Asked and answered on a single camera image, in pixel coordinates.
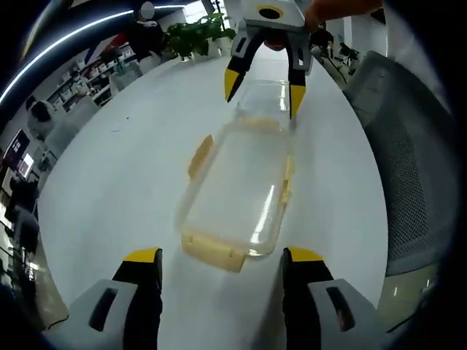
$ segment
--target plastic food container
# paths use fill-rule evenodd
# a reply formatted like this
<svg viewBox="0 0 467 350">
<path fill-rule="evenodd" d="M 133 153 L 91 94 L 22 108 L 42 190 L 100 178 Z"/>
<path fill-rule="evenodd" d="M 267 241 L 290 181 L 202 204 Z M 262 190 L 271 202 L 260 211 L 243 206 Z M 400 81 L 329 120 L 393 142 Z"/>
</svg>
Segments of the plastic food container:
<svg viewBox="0 0 467 350">
<path fill-rule="evenodd" d="M 246 257 L 270 254 L 290 197 L 289 132 L 265 119 L 234 121 L 205 138 L 192 159 L 177 213 L 182 247 L 239 272 Z"/>
</svg>

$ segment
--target green plant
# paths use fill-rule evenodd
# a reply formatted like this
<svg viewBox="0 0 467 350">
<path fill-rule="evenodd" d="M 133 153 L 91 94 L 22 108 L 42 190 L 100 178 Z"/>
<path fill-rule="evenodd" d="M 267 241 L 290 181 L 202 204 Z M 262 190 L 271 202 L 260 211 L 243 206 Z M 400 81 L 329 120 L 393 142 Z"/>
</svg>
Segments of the green plant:
<svg viewBox="0 0 467 350">
<path fill-rule="evenodd" d="M 191 53 L 207 55 L 208 39 L 216 40 L 223 37 L 233 39 L 236 33 L 233 29 L 223 30 L 223 13 L 213 13 L 202 17 L 196 23 L 176 23 L 167 29 L 169 47 L 182 57 Z"/>
</svg>

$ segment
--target clear plastic container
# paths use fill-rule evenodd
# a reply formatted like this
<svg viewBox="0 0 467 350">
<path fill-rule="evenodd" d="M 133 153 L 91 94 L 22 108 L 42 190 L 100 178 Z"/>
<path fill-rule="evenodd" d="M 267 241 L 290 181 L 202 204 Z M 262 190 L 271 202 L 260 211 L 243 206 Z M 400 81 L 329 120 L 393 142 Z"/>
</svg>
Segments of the clear plastic container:
<svg viewBox="0 0 467 350">
<path fill-rule="evenodd" d="M 211 141 L 193 158 L 178 231 L 215 242 L 207 254 L 226 247 L 230 256 L 271 253 L 289 196 L 288 131 L 271 120 L 242 118 Z"/>
<path fill-rule="evenodd" d="M 281 128 L 294 130 L 295 118 L 290 120 L 289 83 L 253 79 L 236 105 L 236 118 L 267 118 Z"/>
</svg>

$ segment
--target floor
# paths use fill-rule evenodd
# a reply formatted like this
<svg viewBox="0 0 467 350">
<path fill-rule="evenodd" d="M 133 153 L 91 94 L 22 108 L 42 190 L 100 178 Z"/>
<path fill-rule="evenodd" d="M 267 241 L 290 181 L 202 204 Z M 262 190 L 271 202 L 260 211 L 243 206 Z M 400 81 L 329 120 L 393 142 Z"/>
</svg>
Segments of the floor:
<svg viewBox="0 0 467 350">
<path fill-rule="evenodd" d="M 68 309 L 61 300 L 53 282 L 40 236 L 32 263 L 38 267 L 36 270 L 36 301 L 44 329 L 50 330 L 54 326 L 59 327 L 60 321 L 67 318 Z"/>
</svg>

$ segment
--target window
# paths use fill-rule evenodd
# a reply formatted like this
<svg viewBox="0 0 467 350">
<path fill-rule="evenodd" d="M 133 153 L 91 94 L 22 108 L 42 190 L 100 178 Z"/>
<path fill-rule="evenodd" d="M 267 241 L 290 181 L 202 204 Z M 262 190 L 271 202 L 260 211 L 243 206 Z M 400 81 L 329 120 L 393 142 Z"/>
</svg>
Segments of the window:
<svg viewBox="0 0 467 350">
<path fill-rule="evenodd" d="M 224 0 L 211 0 L 212 4 L 214 5 L 215 11 L 218 12 L 217 3 L 219 4 L 220 11 L 226 14 Z M 187 23 L 195 23 L 203 16 L 207 15 L 206 9 L 204 8 L 203 3 L 201 0 L 195 1 L 191 4 L 188 4 L 183 9 L 185 13 L 185 19 Z M 224 26 L 226 28 L 230 28 L 228 21 L 224 22 Z"/>
<path fill-rule="evenodd" d="M 207 12 L 201 1 L 195 1 L 188 4 L 183 9 L 187 23 L 195 23 L 201 17 L 206 16 Z"/>
</svg>

